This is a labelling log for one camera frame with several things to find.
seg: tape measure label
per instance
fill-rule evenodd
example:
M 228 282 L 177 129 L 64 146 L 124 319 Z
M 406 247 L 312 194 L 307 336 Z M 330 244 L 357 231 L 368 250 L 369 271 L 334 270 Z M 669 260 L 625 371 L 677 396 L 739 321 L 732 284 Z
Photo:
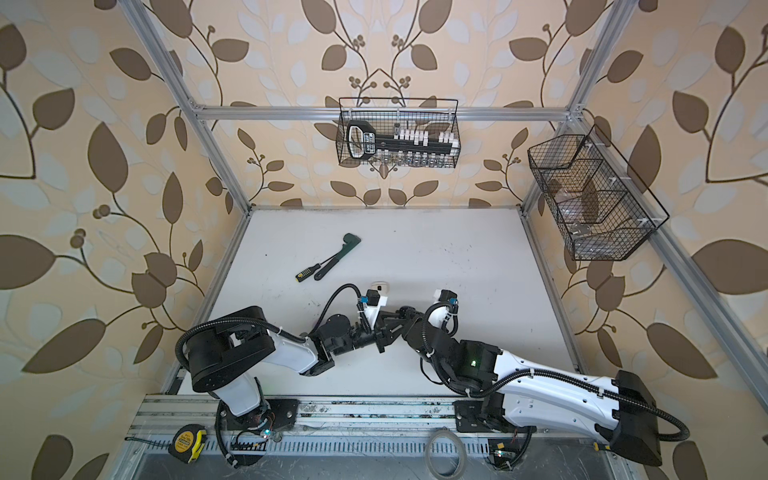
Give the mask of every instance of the tape measure label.
M 192 435 L 192 432 L 182 432 L 181 434 L 179 434 L 178 438 L 176 439 L 176 443 L 174 444 L 174 447 L 177 452 L 184 453 L 190 449 L 193 441 L 194 441 L 194 435 Z

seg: wire basket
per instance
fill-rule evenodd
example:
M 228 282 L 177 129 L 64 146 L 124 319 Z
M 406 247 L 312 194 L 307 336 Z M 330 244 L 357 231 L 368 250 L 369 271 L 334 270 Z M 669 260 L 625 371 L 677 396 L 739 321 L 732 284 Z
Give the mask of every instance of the wire basket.
M 528 149 L 531 172 L 574 260 L 626 260 L 669 219 L 621 152 L 629 174 L 618 174 L 605 160 L 605 143 L 593 127 L 587 135 L 560 135 Z M 662 214 L 643 208 L 625 184 L 632 181 Z
M 458 100 L 344 97 L 339 99 L 336 153 L 343 167 L 456 168 L 462 146 Z

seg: black wire mesh basket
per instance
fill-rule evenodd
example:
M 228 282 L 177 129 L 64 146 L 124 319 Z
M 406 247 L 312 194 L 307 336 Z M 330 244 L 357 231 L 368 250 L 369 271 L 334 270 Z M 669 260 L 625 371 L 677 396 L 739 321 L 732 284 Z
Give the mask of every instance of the black wire mesh basket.
M 586 135 L 560 135 L 528 149 L 531 172 L 574 260 L 626 260 L 669 219 L 664 205 L 614 149 L 627 165 L 626 173 L 617 173 L 603 154 L 607 147 L 610 141 L 593 127 Z M 647 211 L 628 183 L 649 194 L 659 210 Z
M 456 168 L 457 108 L 458 100 L 446 98 L 340 98 L 339 164 Z

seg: floral wallpaper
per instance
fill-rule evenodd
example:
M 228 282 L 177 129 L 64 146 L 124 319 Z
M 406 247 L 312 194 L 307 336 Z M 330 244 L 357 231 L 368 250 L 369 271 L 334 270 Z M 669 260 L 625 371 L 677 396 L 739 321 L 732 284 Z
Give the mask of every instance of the floral wallpaper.
M 661 443 L 663 465 L 641 467 L 647 478 L 764 478 L 768 415 L 653 247 L 620 263 L 574 262 L 548 208 L 531 222 L 588 372 L 636 373 L 690 428 L 687 441 Z M 724 425 L 733 441 L 723 441 Z
M 336 125 L 220 121 L 214 131 L 256 207 L 490 207 L 522 203 L 533 181 L 525 151 L 547 122 L 463 122 L 457 168 L 339 166 Z M 212 194 L 219 193 L 212 177 Z
M 563 107 L 607 0 L 145 0 L 197 102 Z
M 241 218 L 114 4 L 0 2 L 7 478 L 108 474 Z
M 767 81 L 767 3 L 640 2 L 585 109 L 764 352 Z

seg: black tool handle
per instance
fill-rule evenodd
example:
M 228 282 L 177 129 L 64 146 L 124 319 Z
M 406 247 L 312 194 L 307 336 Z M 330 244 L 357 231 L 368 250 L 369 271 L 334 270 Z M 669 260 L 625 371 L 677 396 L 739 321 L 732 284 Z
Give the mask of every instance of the black tool handle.
M 296 281 L 297 282 L 303 282 L 304 280 L 310 278 L 310 275 L 315 273 L 317 271 L 317 269 L 319 269 L 319 268 L 320 268 L 320 264 L 319 263 L 315 263 L 310 268 L 302 270 L 301 273 L 296 275 Z
M 338 258 L 332 258 L 319 272 L 315 273 L 315 280 L 321 280 L 328 273 L 328 270 L 331 270 L 338 262 Z

